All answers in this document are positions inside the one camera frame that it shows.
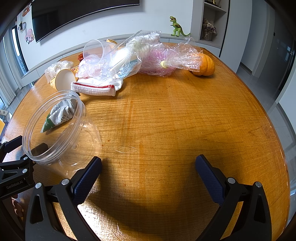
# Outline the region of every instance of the clear plastic jar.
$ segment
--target clear plastic jar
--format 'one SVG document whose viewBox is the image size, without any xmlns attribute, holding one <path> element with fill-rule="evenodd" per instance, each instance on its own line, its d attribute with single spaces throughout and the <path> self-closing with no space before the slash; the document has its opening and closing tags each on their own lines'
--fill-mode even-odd
<svg viewBox="0 0 296 241">
<path fill-rule="evenodd" d="M 73 99 L 77 107 L 72 119 L 41 133 L 52 108 L 62 100 Z M 45 143 L 48 150 L 32 151 Z M 22 146 L 25 154 L 38 164 L 45 165 L 59 175 L 71 178 L 101 151 L 101 138 L 84 103 L 70 90 L 59 91 L 43 101 L 26 124 Z"/>
</svg>

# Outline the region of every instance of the metal screw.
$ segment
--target metal screw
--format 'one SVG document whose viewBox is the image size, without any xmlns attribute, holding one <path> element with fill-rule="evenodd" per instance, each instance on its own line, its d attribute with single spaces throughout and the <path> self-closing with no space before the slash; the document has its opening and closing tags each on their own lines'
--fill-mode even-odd
<svg viewBox="0 0 296 241">
<path fill-rule="evenodd" d="M 262 187 L 262 184 L 261 184 L 261 182 L 255 182 L 255 185 L 256 185 L 256 187 Z"/>
<path fill-rule="evenodd" d="M 67 185 L 69 183 L 69 179 L 62 180 L 62 185 Z"/>
<path fill-rule="evenodd" d="M 36 185 L 35 185 L 36 188 L 40 188 L 41 186 L 42 186 L 41 183 L 36 183 Z"/>
<path fill-rule="evenodd" d="M 235 179 L 230 177 L 227 179 L 227 181 L 230 183 L 230 184 L 234 184 L 235 183 Z"/>
</svg>

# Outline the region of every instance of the clear plastic cup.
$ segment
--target clear plastic cup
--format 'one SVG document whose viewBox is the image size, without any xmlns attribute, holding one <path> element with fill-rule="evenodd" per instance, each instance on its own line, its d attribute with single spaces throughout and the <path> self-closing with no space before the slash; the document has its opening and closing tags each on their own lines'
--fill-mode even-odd
<svg viewBox="0 0 296 241">
<path fill-rule="evenodd" d="M 83 48 L 83 58 L 88 64 L 98 64 L 114 46 L 115 44 L 111 42 L 100 41 L 97 39 L 90 40 Z"/>
<path fill-rule="evenodd" d="M 77 102 L 72 119 L 41 133 L 51 109 L 66 99 Z M 47 144 L 48 150 L 38 153 L 32 150 L 42 143 Z M 64 90 L 49 96 L 39 105 L 26 124 L 22 146 L 25 154 L 37 164 L 71 178 L 77 170 L 85 168 L 94 156 L 99 156 L 102 144 L 99 131 L 78 94 Z"/>
</svg>

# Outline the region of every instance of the wooden table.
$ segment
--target wooden table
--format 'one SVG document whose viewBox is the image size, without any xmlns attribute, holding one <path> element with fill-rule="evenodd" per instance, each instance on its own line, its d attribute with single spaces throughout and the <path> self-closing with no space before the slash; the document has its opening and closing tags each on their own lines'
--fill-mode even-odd
<svg viewBox="0 0 296 241">
<path fill-rule="evenodd" d="M 102 139 L 103 171 L 79 206 L 102 241 L 196 240 L 215 214 L 194 168 L 196 156 L 243 184 L 260 181 L 267 196 L 273 240 L 289 212 L 289 178 L 278 137 L 262 106 L 218 58 L 213 76 L 176 70 L 171 76 L 136 74 L 112 96 L 81 95 Z M 78 65 L 77 56 L 64 58 Z M 37 105 L 55 91 L 43 75 L 15 111 L 4 140 L 22 135 Z M 6 161 L 22 155 L 19 148 Z M 62 177 L 34 166 L 45 185 Z M 20 195 L 26 210 L 30 191 Z M 224 237 L 234 227 L 241 204 Z M 74 237 L 56 206 L 67 234 Z"/>
</svg>

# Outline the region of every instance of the wall outlet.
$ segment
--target wall outlet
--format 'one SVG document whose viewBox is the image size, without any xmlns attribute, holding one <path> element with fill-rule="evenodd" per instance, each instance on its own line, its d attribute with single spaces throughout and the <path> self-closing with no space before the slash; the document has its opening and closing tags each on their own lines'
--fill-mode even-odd
<svg viewBox="0 0 296 241">
<path fill-rule="evenodd" d="M 7 115 L 8 111 L 7 110 L 0 110 L 0 115 Z"/>
</svg>

